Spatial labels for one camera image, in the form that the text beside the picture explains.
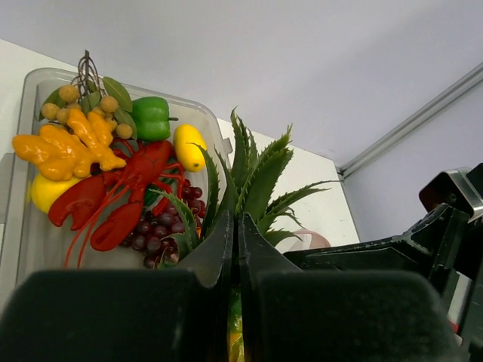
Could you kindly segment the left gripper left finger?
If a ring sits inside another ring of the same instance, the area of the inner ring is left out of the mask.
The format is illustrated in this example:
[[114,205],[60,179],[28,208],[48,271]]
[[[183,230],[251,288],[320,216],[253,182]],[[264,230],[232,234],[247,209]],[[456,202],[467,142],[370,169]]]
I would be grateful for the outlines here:
[[173,268],[39,271],[1,318],[3,361],[226,361],[234,217]]

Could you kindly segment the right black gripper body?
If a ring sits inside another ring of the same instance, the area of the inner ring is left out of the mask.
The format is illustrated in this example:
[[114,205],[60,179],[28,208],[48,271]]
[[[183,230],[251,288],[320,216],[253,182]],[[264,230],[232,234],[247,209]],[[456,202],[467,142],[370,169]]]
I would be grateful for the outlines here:
[[384,270],[416,272],[427,279],[449,305],[457,275],[472,284],[457,335],[468,351],[482,349],[482,220],[441,204],[401,235],[350,244],[286,252],[302,270]]

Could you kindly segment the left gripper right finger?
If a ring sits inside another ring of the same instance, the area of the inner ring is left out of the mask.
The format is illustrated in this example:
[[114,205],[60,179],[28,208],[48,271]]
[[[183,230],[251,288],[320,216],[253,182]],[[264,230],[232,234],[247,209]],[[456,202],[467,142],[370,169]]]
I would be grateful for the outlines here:
[[248,361],[462,361],[437,292],[409,271],[304,271],[238,219]]

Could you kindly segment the orange spiky pineapple fruit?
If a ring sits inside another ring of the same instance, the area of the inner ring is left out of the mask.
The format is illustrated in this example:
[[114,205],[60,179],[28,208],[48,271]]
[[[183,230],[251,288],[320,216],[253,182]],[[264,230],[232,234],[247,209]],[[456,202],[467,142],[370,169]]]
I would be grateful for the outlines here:
[[274,196],[293,158],[290,133],[258,149],[236,113],[231,124],[231,165],[201,150],[208,176],[203,222],[174,200],[185,230],[154,261],[167,284],[160,360],[307,361],[315,355],[312,333],[321,321],[320,280],[277,251],[292,232],[273,223],[294,218],[294,204],[327,191],[329,182]]

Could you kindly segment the clear zip top bag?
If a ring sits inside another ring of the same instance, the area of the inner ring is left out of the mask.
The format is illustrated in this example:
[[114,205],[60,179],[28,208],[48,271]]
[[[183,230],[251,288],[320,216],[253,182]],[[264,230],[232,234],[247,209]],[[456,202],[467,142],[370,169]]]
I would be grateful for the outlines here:
[[308,229],[300,229],[294,232],[296,241],[289,251],[314,250],[331,247],[326,237],[318,232]]

